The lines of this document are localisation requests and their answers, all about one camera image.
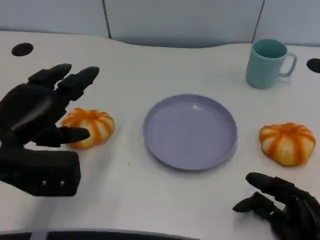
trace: mug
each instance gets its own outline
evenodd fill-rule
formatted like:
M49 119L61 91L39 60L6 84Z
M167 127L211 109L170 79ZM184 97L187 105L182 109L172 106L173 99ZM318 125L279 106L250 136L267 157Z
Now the mug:
M287 56L293 57L292 66L287 73L280 69ZM246 81L258 89L270 88L279 77L289 77L295 70L298 57L288 52L286 45L275 39L262 39L252 44L250 58L246 67Z

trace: pumpkin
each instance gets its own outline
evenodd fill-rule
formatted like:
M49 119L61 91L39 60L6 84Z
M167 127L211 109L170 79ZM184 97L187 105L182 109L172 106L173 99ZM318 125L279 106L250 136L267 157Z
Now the pumpkin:
M70 143L74 148L88 148L101 144L111 137L115 130L113 118L106 112L76 108L61 123L63 126L88 129L90 137Z
M285 167L305 164L316 146L312 132L292 122L264 126L259 140L263 153Z

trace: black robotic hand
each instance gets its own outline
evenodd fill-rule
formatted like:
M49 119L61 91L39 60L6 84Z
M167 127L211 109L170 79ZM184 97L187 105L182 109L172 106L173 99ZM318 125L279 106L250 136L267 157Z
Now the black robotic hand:
M270 222L281 240L320 240L320 204L313 196L279 177L251 172L246 180L263 193L274 196L285 208L280 210L271 200L255 192L235 205L234 211L253 211Z
M81 179L77 153L24 148L28 142L58 148L90 137L84 128L55 125L99 73L91 66L65 78L70 70L66 63L42 69L0 101L0 181L34 196L76 194Z

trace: purple plate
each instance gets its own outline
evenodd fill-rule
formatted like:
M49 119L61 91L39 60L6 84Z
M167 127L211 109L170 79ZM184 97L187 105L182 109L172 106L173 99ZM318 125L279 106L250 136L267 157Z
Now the purple plate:
M207 170L224 162L237 143L237 126L220 103L184 94L158 102L143 123L147 148L180 170Z

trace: black circle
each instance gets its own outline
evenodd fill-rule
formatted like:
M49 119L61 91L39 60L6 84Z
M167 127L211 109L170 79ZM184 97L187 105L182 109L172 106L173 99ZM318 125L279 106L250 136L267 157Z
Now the black circle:
M11 53L14 56L21 57L31 53L33 49L34 49L34 46L31 43L24 42L12 48Z
M312 58L306 62L306 66L311 71L320 74L320 59L319 58Z

